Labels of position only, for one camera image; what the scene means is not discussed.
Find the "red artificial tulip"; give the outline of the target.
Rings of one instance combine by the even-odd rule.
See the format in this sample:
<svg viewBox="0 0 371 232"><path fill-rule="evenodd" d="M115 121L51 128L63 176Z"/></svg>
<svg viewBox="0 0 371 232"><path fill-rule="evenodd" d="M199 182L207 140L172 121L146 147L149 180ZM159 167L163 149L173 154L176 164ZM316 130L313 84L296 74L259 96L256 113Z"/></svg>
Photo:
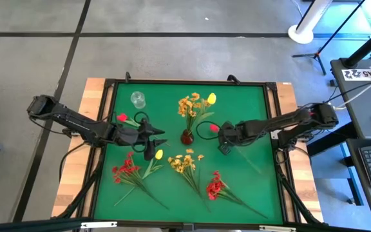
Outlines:
<svg viewBox="0 0 371 232"><path fill-rule="evenodd" d="M213 132L213 133L217 133L218 135L220 134L220 127L216 124L210 124L210 130ZM257 172L258 174L262 174L262 171L261 169L255 165L255 163L253 163L249 157L247 156L246 153L243 152L243 150L240 148L240 147L236 147L236 151L239 153L239 155L241 155L244 160L250 165L250 167L255 171Z"/></svg>
<svg viewBox="0 0 371 232"><path fill-rule="evenodd" d="M132 127L132 128L138 128L139 126L140 126L140 124L139 124L139 122L143 119L143 118L145 118L145 119L147 119L148 120L148 122L150 123L150 121L149 121L149 117L146 115L146 114L144 114L144 117L143 118L141 118L139 121L136 121L135 119L132 119L132 118L130 118L130 117L128 117L125 113L121 113L121 114L119 114L119 115L117 115L116 117L115 117L116 119L117 118L119 118L120 120L122 120L123 121L123 125L124 126L126 126L126 127ZM157 136L158 135L152 135L152 136L150 136L150 139L151 140L156 140L156 139L158 139L157 138Z"/></svg>

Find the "white floor stand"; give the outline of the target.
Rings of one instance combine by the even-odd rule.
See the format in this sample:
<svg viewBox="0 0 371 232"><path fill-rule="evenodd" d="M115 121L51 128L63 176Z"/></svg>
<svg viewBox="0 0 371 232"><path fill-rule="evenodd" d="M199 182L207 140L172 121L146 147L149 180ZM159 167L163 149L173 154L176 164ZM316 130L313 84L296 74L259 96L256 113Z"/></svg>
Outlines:
<svg viewBox="0 0 371 232"><path fill-rule="evenodd" d="M313 0L298 24L288 29L289 37L299 44L309 44L314 39L313 30L333 0Z"/></svg>

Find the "silver metal bracket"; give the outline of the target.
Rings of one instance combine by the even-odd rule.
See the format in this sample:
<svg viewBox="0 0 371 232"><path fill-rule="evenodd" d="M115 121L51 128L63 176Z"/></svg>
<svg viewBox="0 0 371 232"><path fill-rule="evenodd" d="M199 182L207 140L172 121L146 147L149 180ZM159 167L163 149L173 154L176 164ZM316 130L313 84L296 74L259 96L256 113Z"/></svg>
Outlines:
<svg viewBox="0 0 371 232"><path fill-rule="evenodd" d="M260 231L267 232L297 232L295 227L259 225Z"/></svg>
<svg viewBox="0 0 371 232"><path fill-rule="evenodd" d="M101 221L101 222L82 222L81 229L95 229L95 228L107 228L117 227L117 221Z"/></svg>

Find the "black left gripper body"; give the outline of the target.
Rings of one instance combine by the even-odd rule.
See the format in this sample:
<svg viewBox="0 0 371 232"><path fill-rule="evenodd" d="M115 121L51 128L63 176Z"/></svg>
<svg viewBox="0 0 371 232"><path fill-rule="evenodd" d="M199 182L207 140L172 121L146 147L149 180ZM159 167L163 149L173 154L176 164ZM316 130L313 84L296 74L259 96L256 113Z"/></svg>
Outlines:
<svg viewBox="0 0 371 232"><path fill-rule="evenodd" d="M154 135L154 127L143 118L138 128L126 127L123 121L117 118L116 142L119 146L130 146L135 153L143 153L145 160L151 160L155 154L155 145L150 139Z"/></svg>

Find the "white paper label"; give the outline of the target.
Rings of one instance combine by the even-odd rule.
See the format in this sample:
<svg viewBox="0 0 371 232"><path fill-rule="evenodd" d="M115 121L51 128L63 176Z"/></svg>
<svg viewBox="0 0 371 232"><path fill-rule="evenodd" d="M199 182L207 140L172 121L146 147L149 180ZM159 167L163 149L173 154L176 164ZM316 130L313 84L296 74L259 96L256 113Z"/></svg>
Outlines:
<svg viewBox="0 0 371 232"><path fill-rule="evenodd" d="M346 81L371 81L371 66L369 68L342 69L341 74Z"/></svg>

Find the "black tripod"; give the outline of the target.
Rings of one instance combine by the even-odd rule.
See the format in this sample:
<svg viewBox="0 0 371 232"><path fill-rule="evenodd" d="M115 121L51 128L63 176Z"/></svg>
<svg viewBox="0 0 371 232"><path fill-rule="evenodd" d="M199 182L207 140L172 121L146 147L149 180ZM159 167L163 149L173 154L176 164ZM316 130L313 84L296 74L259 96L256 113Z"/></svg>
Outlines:
<svg viewBox="0 0 371 232"><path fill-rule="evenodd" d="M357 12L357 10L362 6L362 4L366 0L357 0L358 4L357 6L353 9L353 11L350 12L350 14L345 18L345 20L338 26L338 28L331 34L331 36L326 40L326 42L323 44L322 47L320 47L316 52L314 53L303 53L303 54L295 54L291 55L292 58L300 58L300 57L308 57L313 59L319 64L319 67L321 68L322 74L326 75L327 71L325 69L325 66L323 64L323 61L321 59L321 53L322 51L327 47L327 45L337 36L339 31L348 23L350 18Z"/></svg>

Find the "clear glass vase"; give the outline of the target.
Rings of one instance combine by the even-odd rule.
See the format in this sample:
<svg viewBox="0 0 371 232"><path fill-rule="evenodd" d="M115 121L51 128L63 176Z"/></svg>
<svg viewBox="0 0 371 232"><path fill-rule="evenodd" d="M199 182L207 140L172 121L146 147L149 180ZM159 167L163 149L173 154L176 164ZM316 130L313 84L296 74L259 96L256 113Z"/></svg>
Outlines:
<svg viewBox="0 0 371 232"><path fill-rule="evenodd" d="M142 109L146 106L145 95L142 92L133 92L130 97L131 102L133 103L136 109Z"/></svg>

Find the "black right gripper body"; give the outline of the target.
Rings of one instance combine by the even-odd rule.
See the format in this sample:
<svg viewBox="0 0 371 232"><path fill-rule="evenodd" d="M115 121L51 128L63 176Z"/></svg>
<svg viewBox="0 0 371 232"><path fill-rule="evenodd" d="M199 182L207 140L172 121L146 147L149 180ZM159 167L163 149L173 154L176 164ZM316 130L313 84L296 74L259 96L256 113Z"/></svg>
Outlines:
<svg viewBox="0 0 371 232"><path fill-rule="evenodd" d="M220 143L228 144L248 144L251 140L243 136L242 130L233 126L229 122L229 127L220 134Z"/></svg>

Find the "yellow artificial flower bunch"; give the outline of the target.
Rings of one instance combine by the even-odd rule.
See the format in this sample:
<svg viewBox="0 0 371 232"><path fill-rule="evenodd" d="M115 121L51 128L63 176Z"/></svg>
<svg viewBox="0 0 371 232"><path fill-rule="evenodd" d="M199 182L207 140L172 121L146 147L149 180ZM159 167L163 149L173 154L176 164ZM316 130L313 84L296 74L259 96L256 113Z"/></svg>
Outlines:
<svg viewBox="0 0 371 232"><path fill-rule="evenodd" d="M211 104L208 100L200 97L198 93L192 93L191 97L186 96L178 102L178 114L186 121L186 132L192 133L193 124L213 115L209 112Z"/></svg>
<svg viewBox="0 0 371 232"><path fill-rule="evenodd" d="M190 185L193 191L198 195L200 200L203 202L206 210L211 212L205 198L202 195L200 187L200 176L201 174L196 173L197 167L195 164L195 158L193 157L194 150L186 149L185 155L175 155L174 157L168 157L167 162L171 168L180 174L184 180Z"/></svg>

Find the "green table mat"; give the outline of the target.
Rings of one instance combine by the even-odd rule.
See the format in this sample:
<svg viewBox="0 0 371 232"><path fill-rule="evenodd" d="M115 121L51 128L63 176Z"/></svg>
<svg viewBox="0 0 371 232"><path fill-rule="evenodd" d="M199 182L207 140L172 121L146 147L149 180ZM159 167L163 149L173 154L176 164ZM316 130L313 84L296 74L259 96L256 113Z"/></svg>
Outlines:
<svg viewBox="0 0 371 232"><path fill-rule="evenodd" d="M274 168L274 154L269 137L262 137L249 146L240 147L257 165L262 174L255 172L233 148L228 155L218 149L216 135L210 130L211 123L223 124L267 118L263 89L258 86L209 86L188 84L120 84L117 88L114 110L130 117L137 114L130 97L133 92L145 95L145 114L151 124L165 131L161 139L164 157L160 169L145 180L149 194L125 183L116 183L112 169L124 163L130 147L110 145L106 149L104 166L97 195L94 217L97 220L133 222L202 222L222 224L281 224L283 222L281 201ZM211 212L184 178L175 172L168 157L185 155L187 146L180 141L186 128L186 120L178 114L180 99L199 93L206 98L216 95L216 103L210 107L214 114L194 133L191 149L196 160L196 173L200 176L203 197ZM209 200L206 192L213 173L219 171L222 180L247 205L263 213L267 218L224 198Z"/></svg>

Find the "grey desk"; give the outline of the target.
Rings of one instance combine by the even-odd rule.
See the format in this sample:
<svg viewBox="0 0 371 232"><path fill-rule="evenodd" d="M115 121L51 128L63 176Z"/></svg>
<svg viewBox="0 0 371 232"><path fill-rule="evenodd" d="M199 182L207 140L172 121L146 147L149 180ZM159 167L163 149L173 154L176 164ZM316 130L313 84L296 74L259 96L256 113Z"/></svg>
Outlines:
<svg viewBox="0 0 371 232"><path fill-rule="evenodd" d="M355 133L346 140L346 144L371 210L371 185L359 153L359 148L371 146L371 81L346 81L341 70L351 68L345 68L339 59L332 60L330 65L351 118L348 124L351 128L347 131ZM360 61L356 68L370 66L371 59Z"/></svg>

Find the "red glass vase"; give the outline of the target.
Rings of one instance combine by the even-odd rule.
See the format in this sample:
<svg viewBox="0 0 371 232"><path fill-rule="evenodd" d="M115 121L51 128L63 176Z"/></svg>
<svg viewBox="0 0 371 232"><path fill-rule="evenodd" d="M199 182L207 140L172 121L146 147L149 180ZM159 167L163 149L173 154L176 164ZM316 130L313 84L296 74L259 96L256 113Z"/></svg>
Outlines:
<svg viewBox="0 0 371 232"><path fill-rule="evenodd" d="M180 136L180 141L184 145L190 145L194 142L194 135L191 130L184 130Z"/></svg>

